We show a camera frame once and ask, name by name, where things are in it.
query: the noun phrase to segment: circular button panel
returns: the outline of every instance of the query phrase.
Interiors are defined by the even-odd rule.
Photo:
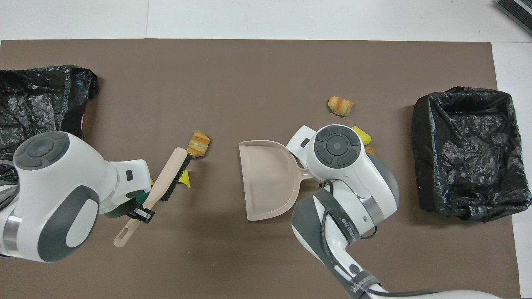
[[[362,146],[356,133],[342,126],[321,129],[314,141],[314,152],[325,166],[345,168],[359,157]]]
[[[68,150],[68,134],[50,131],[37,134],[23,142],[15,151],[13,163],[24,170],[37,170],[52,165]]]

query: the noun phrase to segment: dustpan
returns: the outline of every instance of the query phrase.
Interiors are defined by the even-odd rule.
[[[283,214],[294,205],[301,181],[312,178],[281,143],[250,140],[238,144],[246,215],[251,221]]]

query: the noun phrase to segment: brush bristles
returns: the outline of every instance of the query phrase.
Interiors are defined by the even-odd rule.
[[[179,168],[179,171],[176,174],[176,177],[173,179],[172,183],[170,184],[170,187],[168,187],[167,191],[164,193],[164,195],[161,197],[160,200],[162,201],[168,201],[170,198],[170,195],[172,195],[173,190],[176,188],[177,184],[179,183],[179,179],[183,175],[183,172],[185,172],[185,169],[187,169],[188,165],[192,161],[192,155],[187,154],[187,157],[183,161],[183,164],[181,165],[181,168]]]

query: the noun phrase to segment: black plastic bag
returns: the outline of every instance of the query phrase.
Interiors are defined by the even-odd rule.
[[[96,75],[75,65],[0,70],[0,160],[13,160],[16,148],[38,133],[58,130],[83,138],[85,105],[98,93]],[[0,164],[0,179],[18,181],[6,164]]]
[[[422,209],[488,222],[530,205],[521,136],[507,93],[455,87],[420,98],[412,149]]]

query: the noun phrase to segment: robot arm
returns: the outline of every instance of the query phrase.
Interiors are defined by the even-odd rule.
[[[301,164],[327,185],[299,201],[292,229],[300,243],[344,287],[352,299],[495,299],[471,290],[388,293],[346,251],[361,236],[397,210],[395,178],[380,159],[365,153],[354,130],[331,125],[318,131],[304,126],[287,148]]]
[[[98,214],[151,188],[145,161],[105,161],[66,132],[29,138],[13,162],[19,186],[0,186],[0,254],[5,256],[58,261],[83,244]]]

